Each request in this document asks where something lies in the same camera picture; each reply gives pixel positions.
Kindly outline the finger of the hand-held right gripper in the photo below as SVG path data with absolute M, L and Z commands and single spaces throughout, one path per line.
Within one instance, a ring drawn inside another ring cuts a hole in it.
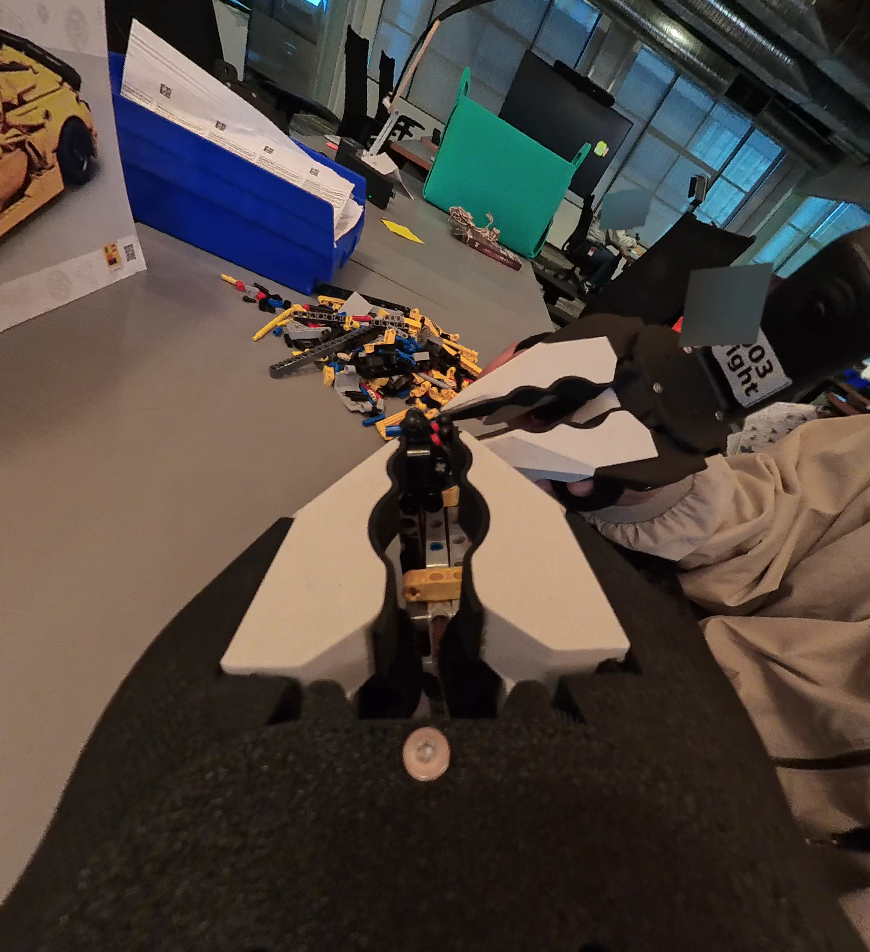
M 525 477 L 577 482 L 597 470 L 658 457 L 651 430 L 632 413 L 613 410 L 584 423 L 547 430 L 508 429 L 482 440 Z
M 484 372 L 449 402 L 441 412 L 441 439 L 451 441 L 460 420 L 517 422 L 567 401 L 580 406 L 559 411 L 545 429 L 508 428 L 484 440 L 619 441 L 621 406 L 613 390 L 617 363 L 605 337 L 537 343 Z

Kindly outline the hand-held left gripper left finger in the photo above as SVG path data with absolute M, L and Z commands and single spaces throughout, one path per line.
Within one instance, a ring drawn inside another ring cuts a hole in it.
M 300 508 L 221 659 L 234 676 L 339 685 L 352 698 L 374 673 L 371 626 L 396 572 L 402 515 L 391 441 Z

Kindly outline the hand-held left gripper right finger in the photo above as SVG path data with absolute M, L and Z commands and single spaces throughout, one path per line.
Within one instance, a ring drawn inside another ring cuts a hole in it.
M 468 483 L 487 506 L 471 579 L 483 610 L 479 655 L 506 688 L 554 693 L 560 678 L 623 661 L 630 642 L 560 504 L 463 433 Z

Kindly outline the toy brick chassis assembly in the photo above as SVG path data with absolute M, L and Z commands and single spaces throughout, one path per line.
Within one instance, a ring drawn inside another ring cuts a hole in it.
M 447 418 L 409 410 L 397 456 L 403 600 L 427 607 L 428 658 L 444 670 L 472 669 L 481 660 L 484 625 L 473 562 L 490 524 L 470 479 L 473 450 Z

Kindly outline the person's right forearm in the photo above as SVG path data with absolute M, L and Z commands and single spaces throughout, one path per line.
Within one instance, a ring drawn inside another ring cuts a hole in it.
M 674 563 L 711 613 L 870 621 L 870 415 L 806 422 L 587 519 Z

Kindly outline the grey desk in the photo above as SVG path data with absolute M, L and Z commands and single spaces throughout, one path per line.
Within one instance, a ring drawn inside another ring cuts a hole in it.
M 0 334 L 0 904 L 162 629 L 381 448 L 221 274 L 139 225 L 146 269 Z

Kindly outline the small wooden model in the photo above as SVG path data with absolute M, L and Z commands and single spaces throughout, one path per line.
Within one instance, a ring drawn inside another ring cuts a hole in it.
M 494 226 L 491 214 L 487 214 L 487 221 L 486 226 L 478 226 L 472 214 L 460 206 L 452 206 L 448 212 L 449 230 L 455 240 L 506 268 L 520 271 L 521 258 L 500 244 L 500 230 Z

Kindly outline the pile of mixed toy bricks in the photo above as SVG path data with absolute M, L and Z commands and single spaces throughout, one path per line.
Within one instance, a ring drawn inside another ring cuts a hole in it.
M 296 303 L 259 282 L 220 279 L 267 317 L 253 342 L 286 345 L 286 357 L 269 367 L 272 380 L 318 371 L 384 441 L 401 434 L 408 411 L 434 422 L 483 373 L 478 352 L 417 307 L 326 283 L 313 302 Z

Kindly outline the green felt bag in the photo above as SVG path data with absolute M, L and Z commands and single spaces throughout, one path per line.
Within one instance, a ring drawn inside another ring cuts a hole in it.
M 491 218 L 502 246 L 535 258 L 591 145 L 566 160 L 474 102 L 470 85 L 466 67 L 422 197 L 443 211 L 465 209 L 479 226 Z

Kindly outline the black monitor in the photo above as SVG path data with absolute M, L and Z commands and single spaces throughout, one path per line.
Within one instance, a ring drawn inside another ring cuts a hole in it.
M 569 186 L 582 199 L 595 193 L 633 126 L 611 94 L 562 61 L 549 64 L 531 52 L 523 55 L 499 116 L 565 160 L 589 145 Z

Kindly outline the black box device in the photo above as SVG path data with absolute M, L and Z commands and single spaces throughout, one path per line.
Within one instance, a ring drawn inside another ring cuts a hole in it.
M 376 208 L 388 207 L 395 192 L 395 183 L 390 174 L 384 174 L 370 166 L 364 159 L 364 149 L 355 140 L 341 137 L 336 162 L 346 170 L 359 175 L 365 181 L 365 196 Z

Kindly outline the white articulated lamp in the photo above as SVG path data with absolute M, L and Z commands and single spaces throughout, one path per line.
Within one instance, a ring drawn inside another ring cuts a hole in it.
M 492 1 L 459 1 L 454 3 L 451 6 L 448 6 L 441 13 L 435 16 L 431 23 L 426 26 L 425 30 L 422 32 L 418 38 L 415 45 L 412 47 L 410 55 L 406 58 L 405 66 L 402 73 L 399 76 L 398 82 L 394 91 L 383 96 L 382 104 L 386 112 L 385 122 L 381 126 L 381 130 L 377 133 L 374 140 L 371 143 L 371 146 L 367 147 L 364 150 L 364 155 L 366 156 L 375 156 L 381 153 L 381 149 L 386 144 L 387 140 L 390 138 L 392 131 L 394 131 L 395 125 L 401 118 L 401 112 L 399 106 L 402 105 L 405 98 L 405 92 L 410 84 L 411 79 L 413 78 L 417 67 L 426 53 L 429 44 L 431 43 L 433 37 L 436 35 L 437 31 L 447 20 L 453 18 L 461 13 L 465 13 L 468 10 L 477 8 L 479 6 L 486 6 L 491 4 Z

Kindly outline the blue plastic bin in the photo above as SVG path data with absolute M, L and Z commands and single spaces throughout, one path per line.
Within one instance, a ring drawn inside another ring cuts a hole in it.
M 336 240 L 331 207 L 294 184 L 134 103 L 119 93 L 122 54 L 108 54 L 113 110 L 132 215 L 234 265 L 312 294 L 333 283 L 364 227 L 366 182 L 354 185 L 356 224 Z

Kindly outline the white paper sheets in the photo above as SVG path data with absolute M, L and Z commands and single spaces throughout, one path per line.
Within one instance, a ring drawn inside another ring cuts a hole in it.
M 357 225 L 361 210 L 353 182 L 137 20 L 130 27 L 120 94 L 327 203 L 336 240 Z

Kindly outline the grey instruction booklet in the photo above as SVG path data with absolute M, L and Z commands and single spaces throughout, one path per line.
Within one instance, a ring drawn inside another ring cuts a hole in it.
M 0 333 L 145 268 L 104 2 L 0 1 Z

